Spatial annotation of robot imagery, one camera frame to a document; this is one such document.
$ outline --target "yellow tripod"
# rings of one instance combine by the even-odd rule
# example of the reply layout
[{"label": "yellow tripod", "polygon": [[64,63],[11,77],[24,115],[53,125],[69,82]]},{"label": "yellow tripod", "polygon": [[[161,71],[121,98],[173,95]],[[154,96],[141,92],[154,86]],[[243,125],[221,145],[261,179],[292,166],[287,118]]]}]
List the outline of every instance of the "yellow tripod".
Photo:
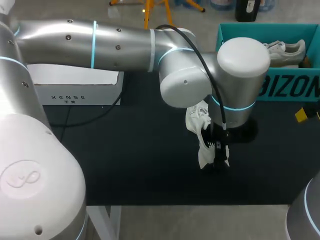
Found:
[{"label": "yellow tripod", "polygon": [[[120,0],[111,0],[109,2],[109,5],[113,6],[113,5],[119,4],[119,1]],[[185,0],[185,1],[188,4],[190,4],[192,7],[196,8],[197,10],[199,10],[202,13],[204,13],[206,11],[206,9],[204,9],[199,4],[195,3],[193,0]],[[144,1],[143,0],[139,0],[137,3],[138,4],[144,4]],[[164,6],[165,6],[167,21],[168,21],[168,23],[170,25],[173,25],[170,6],[169,6],[169,0],[161,0],[160,2],[157,2],[156,4],[155,4],[154,0],[146,0],[145,9],[144,9],[144,29],[148,29],[148,22],[149,22],[149,18],[150,18],[152,9],[155,7],[155,5],[160,5],[160,4],[163,4],[163,3],[164,3]]]}]

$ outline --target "teal box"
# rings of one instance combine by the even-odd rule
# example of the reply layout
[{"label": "teal box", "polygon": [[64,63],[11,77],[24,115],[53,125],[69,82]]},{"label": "teal box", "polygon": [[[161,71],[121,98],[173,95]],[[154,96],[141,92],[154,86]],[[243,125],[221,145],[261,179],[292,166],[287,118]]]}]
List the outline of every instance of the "teal box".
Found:
[{"label": "teal box", "polygon": [[320,27],[318,24],[222,23],[215,50],[233,38],[247,37],[261,43],[305,41],[312,68],[270,67],[258,101],[315,102],[320,98]]}]

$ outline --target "white box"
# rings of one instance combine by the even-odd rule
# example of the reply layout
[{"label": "white box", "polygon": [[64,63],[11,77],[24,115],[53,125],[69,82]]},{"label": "white box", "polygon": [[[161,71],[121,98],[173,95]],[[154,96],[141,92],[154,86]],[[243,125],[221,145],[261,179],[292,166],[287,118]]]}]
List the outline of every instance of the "white box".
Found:
[{"label": "white box", "polygon": [[27,67],[42,105],[111,105],[124,81],[124,73],[117,71],[53,64]]}]

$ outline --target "white sneaker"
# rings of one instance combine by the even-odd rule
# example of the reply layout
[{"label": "white sneaker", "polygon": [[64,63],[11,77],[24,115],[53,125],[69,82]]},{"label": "white sneaker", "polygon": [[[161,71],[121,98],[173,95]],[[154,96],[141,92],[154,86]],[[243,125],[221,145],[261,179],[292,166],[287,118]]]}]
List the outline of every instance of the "white sneaker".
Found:
[{"label": "white sneaker", "polygon": [[306,56],[306,43],[303,39],[294,44],[286,44],[283,41],[264,43],[270,54],[270,67],[280,68],[285,66],[297,66]]},{"label": "white sneaker", "polygon": [[210,122],[211,118],[208,113],[208,104],[205,101],[201,101],[197,105],[186,109],[186,128],[196,134],[199,139],[198,160],[201,169],[207,164],[212,164],[215,159],[215,146],[211,145],[207,147],[201,135],[201,129],[206,130]]}]

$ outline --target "black table surface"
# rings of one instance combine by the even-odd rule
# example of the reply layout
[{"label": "black table surface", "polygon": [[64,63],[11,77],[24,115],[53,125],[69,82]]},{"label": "black table surface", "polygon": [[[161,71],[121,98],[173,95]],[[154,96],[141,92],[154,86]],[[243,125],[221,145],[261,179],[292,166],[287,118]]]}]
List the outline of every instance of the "black table surface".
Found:
[{"label": "black table surface", "polygon": [[[231,145],[230,169],[218,174],[200,170],[186,109],[163,102],[157,74],[127,72],[123,89],[105,117],[53,128],[83,170],[88,205],[290,204],[320,169],[320,122],[298,124],[300,102],[257,102],[258,136]],[[50,122],[74,124],[109,106],[44,108]]]}]

